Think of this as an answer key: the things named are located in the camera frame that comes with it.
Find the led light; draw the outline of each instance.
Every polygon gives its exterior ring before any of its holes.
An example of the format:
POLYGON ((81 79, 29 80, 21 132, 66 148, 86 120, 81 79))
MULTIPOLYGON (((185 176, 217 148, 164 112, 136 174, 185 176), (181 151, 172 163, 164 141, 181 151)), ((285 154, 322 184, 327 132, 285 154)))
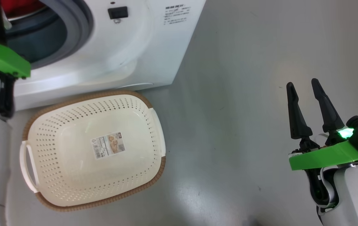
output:
POLYGON ((341 137, 347 139, 350 138, 353 134, 354 129, 346 128, 343 130, 338 131, 338 133, 341 135, 341 137))

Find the red cloth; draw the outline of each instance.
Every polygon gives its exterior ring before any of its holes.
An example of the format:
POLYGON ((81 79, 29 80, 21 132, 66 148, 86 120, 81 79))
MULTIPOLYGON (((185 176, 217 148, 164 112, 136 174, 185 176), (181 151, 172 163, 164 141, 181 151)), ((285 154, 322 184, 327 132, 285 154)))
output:
POLYGON ((39 0, 1 0, 1 4, 7 17, 22 16, 44 7, 39 0))

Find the perforated basket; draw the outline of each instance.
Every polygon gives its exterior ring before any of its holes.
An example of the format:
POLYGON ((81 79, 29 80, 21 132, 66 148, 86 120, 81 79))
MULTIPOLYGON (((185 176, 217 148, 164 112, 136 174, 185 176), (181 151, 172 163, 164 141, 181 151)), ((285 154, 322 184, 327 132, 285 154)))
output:
POLYGON ((66 212, 110 203, 153 185, 162 175, 165 152, 150 102, 132 91, 112 91, 38 112, 25 127, 20 165, 39 201, 66 212))

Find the green mount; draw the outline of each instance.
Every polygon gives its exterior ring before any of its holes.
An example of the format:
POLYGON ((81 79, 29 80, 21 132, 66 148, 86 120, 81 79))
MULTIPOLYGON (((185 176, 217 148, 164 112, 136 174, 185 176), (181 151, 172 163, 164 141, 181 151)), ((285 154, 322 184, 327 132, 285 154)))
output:
POLYGON ((15 78, 31 76, 31 64, 9 47, 0 44, 0 71, 15 78))
POLYGON ((358 151, 349 141, 289 158, 292 170, 324 168, 355 161, 358 161, 358 151))

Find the black switch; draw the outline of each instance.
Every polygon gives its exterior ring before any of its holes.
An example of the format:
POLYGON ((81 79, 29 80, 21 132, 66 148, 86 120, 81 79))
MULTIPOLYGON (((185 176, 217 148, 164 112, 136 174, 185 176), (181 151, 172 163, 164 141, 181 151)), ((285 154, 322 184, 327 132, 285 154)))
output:
POLYGON ((117 8, 109 8, 107 9, 109 13, 110 19, 119 19, 129 17, 129 12, 127 11, 127 6, 117 7, 117 8))

